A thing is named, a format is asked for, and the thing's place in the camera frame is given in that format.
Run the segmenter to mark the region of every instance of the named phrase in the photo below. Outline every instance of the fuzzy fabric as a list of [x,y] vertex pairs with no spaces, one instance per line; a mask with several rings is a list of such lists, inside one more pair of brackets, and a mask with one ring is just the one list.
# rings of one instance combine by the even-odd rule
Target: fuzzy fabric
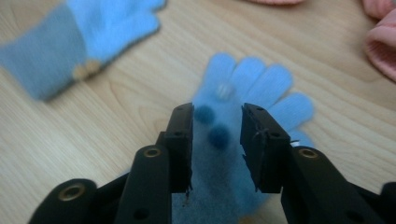
[[313,105],[302,93],[285,96],[291,86],[291,73],[281,64],[266,66],[256,57],[237,63],[227,53],[211,58],[202,86],[192,99],[193,190],[187,201],[183,194],[173,195],[172,223],[238,223],[266,199],[266,194],[255,191],[242,157],[239,138],[244,103],[268,109],[291,139],[313,146],[298,129],[312,118]]
[[0,47],[4,66],[37,100],[97,73],[159,28],[164,0],[68,0],[36,27]]
[[363,6],[367,15],[379,20],[396,8],[395,1],[392,0],[363,0]]
[[378,70],[396,81],[396,9],[368,33],[365,51]]

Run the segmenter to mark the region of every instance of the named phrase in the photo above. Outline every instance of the blue glove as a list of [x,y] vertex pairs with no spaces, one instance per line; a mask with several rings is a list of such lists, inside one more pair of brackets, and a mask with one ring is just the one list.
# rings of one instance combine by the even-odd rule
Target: blue glove
[[254,57],[239,64],[226,53],[213,56],[193,97],[192,187],[187,200],[173,195],[173,223],[237,223],[256,211],[267,195],[255,191],[239,144],[244,103],[267,109],[292,140],[312,147],[298,126],[312,118],[311,101],[301,93],[284,97],[292,85],[282,65],[266,67]]
[[0,47],[0,65],[37,100],[97,73],[154,33],[164,0],[68,0],[36,27]]

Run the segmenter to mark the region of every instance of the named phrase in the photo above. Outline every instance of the wood grain surface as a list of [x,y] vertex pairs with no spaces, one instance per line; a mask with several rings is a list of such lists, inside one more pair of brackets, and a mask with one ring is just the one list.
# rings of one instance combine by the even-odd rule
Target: wood grain surface
[[[58,0],[1,0],[0,44],[23,34]],[[191,100],[209,58],[228,51],[294,75],[292,91],[314,101],[303,129],[350,182],[379,192],[396,180],[396,83],[367,60],[377,21],[361,1],[306,0],[269,7],[236,0],[169,0],[159,33],[105,71],[54,100],[35,102],[0,69],[0,222],[26,223],[58,184],[76,177],[102,186],[155,143],[172,109]],[[244,223],[285,223],[272,197]]]

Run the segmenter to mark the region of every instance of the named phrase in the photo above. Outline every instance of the pink fabric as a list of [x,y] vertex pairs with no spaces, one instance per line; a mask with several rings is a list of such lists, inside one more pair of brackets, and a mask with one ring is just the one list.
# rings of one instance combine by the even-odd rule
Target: pink fabric
[[396,9],[368,33],[365,51],[374,66],[396,81]]
[[392,0],[363,0],[363,6],[367,15],[379,20],[396,8]]
[[250,2],[268,4],[268,5],[292,5],[301,3],[304,0],[248,0]]

